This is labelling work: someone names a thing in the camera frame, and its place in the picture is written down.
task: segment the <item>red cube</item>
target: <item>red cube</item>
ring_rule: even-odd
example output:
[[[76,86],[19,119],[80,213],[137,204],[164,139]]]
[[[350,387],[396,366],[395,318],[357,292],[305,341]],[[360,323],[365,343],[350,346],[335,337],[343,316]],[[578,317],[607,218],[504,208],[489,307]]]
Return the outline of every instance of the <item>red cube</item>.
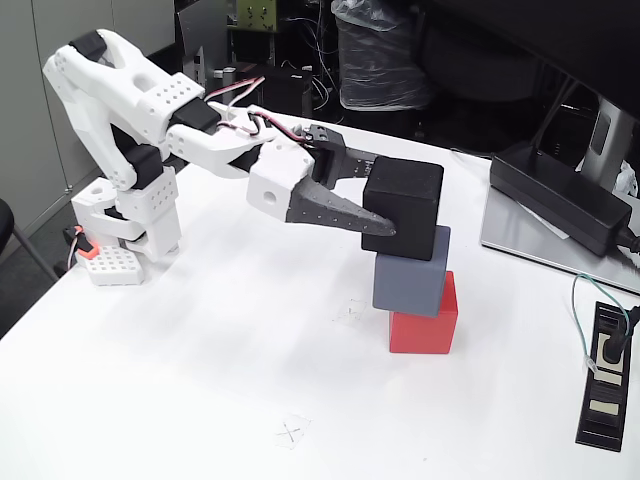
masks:
[[[437,317],[390,312],[391,353],[449,353],[458,320],[458,300],[453,272],[447,278]]]

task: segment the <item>black cube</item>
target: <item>black cube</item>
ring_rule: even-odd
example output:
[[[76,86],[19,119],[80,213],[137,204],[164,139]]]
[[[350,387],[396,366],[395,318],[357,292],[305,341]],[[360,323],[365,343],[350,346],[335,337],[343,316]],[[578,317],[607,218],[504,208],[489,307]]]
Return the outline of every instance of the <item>black cube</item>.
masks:
[[[431,260],[444,169],[433,163],[378,157],[364,187],[362,206],[396,226],[392,237],[362,235],[362,249]]]

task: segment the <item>gray gripper finger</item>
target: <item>gray gripper finger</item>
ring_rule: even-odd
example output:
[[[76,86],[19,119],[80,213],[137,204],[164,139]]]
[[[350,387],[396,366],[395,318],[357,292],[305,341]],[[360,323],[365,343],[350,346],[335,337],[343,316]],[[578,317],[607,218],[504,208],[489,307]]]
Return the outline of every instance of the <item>gray gripper finger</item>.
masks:
[[[391,220],[376,215],[305,177],[291,192],[287,223],[308,223],[352,232],[390,237],[396,234]]]

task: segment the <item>gray cabinet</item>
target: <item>gray cabinet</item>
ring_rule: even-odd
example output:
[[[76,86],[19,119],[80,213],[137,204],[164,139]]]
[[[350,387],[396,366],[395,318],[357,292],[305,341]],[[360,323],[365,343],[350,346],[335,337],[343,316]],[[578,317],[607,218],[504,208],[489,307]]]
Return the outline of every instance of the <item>gray cabinet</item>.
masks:
[[[31,2],[0,2],[0,198],[26,227],[65,197]]]
[[[174,42],[173,0],[0,1],[0,198],[33,232],[99,173],[42,75],[60,46],[97,28],[115,30],[145,54]]]

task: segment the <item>plug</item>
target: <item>plug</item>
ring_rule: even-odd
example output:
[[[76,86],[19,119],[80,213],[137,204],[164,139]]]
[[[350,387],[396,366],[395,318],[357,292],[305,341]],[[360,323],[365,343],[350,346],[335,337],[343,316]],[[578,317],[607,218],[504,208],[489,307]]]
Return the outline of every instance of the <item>plug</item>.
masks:
[[[622,352],[627,346],[629,339],[633,335],[635,326],[640,321],[640,307],[633,307],[629,312],[629,333],[627,334],[627,325],[619,322],[618,328],[611,336],[605,340],[602,346],[602,358],[612,365],[617,365],[622,359]]]

